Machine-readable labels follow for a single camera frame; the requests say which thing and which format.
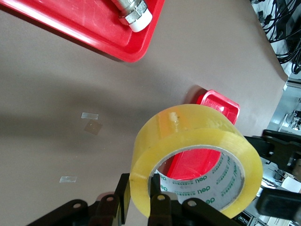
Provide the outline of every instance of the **red plastic tray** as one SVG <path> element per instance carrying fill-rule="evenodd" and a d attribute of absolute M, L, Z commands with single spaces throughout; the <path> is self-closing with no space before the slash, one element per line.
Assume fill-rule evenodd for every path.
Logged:
<path fill-rule="evenodd" d="M 111 0 L 0 0 L 0 4 L 87 45 L 135 62 L 147 51 L 165 0 L 146 0 L 151 23 L 134 33 L 118 19 Z"/>
<path fill-rule="evenodd" d="M 206 174 L 219 161 L 221 153 L 212 149 L 193 149 L 174 156 L 167 172 L 175 180 L 192 180 Z"/>

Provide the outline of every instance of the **metal fitting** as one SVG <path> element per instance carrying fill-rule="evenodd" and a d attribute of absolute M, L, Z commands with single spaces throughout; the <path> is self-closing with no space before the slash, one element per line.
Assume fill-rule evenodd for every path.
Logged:
<path fill-rule="evenodd" d="M 147 10 L 144 0 L 112 0 L 120 10 L 119 20 L 124 25 L 130 25 L 138 20 Z"/>

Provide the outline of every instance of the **tape piece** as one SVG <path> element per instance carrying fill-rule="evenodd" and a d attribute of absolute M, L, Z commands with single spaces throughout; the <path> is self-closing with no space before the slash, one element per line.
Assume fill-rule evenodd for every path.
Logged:
<path fill-rule="evenodd" d="M 133 202 L 150 214 L 150 181 L 171 156 L 193 149 L 222 153 L 213 169 L 200 178 L 177 181 L 161 174 L 161 190 L 176 193 L 180 202 L 198 197 L 233 218 L 256 196 L 262 179 L 257 151 L 218 111 L 202 105 L 179 105 L 152 117 L 139 131 L 130 173 Z"/>
<path fill-rule="evenodd" d="M 84 128 L 84 131 L 88 132 L 88 133 L 92 133 L 94 135 L 98 135 L 100 129 L 102 127 L 102 124 L 98 123 L 95 120 L 90 120 L 86 127 Z"/>
<path fill-rule="evenodd" d="M 61 177 L 60 183 L 75 183 L 77 177 Z"/>
<path fill-rule="evenodd" d="M 92 114 L 92 113 L 83 112 L 81 114 L 81 118 L 82 119 L 94 119 L 94 120 L 98 120 L 98 114 Z"/>

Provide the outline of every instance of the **white cap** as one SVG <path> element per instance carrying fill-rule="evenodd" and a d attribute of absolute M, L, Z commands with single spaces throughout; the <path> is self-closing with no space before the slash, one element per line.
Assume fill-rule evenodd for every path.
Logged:
<path fill-rule="evenodd" d="M 142 31 L 144 28 L 146 28 L 147 25 L 150 24 L 152 19 L 152 14 L 147 8 L 146 11 L 141 15 L 141 17 L 130 24 L 130 28 L 133 30 L 133 32 L 139 32 Z"/>

